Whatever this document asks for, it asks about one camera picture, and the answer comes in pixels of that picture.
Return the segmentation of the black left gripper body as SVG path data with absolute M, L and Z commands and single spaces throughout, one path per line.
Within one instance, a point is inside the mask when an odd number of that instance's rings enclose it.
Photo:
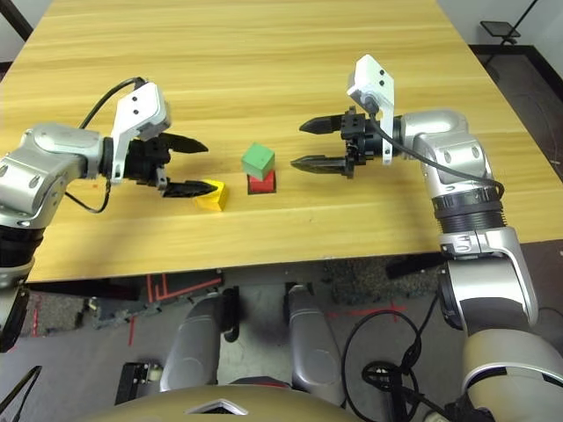
M 133 140 L 128 146 L 127 179 L 165 190 L 169 183 L 165 166 L 171 160 L 170 149 L 171 144 L 165 138 Z

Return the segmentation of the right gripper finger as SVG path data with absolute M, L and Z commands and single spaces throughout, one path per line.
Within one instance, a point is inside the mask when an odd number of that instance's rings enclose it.
M 309 155 L 292 160 L 290 164 L 300 171 L 315 174 L 338 174 L 347 178 L 354 176 L 353 163 L 343 156 Z
M 314 135 L 326 135 L 341 131 L 343 114 L 319 116 L 305 121 L 299 130 Z

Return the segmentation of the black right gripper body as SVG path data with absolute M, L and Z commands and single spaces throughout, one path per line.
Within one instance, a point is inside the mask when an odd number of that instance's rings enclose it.
M 354 177 L 356 166 L 365 165 L 383 154 L 383 141 L 376 126 L 369 116 L 358 113 L 354 106 L 341 115 L 340 138 L 346 147 L 342 174 L 347 178 Z

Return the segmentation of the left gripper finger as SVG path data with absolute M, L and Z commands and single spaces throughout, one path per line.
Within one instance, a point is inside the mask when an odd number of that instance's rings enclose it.
M 194 198 L 213 193 L 217 187 L 204 181 L 187 180 L 182 183 L 170 182 L 163 190 L 165 198 Z
M 183 154 L 195 154 L 208 152 L 208 148 L 201 142 L 183 135 L 174 135 L 170 133 L 162 133 L 158 139 L 165 145 L 167 149 Z

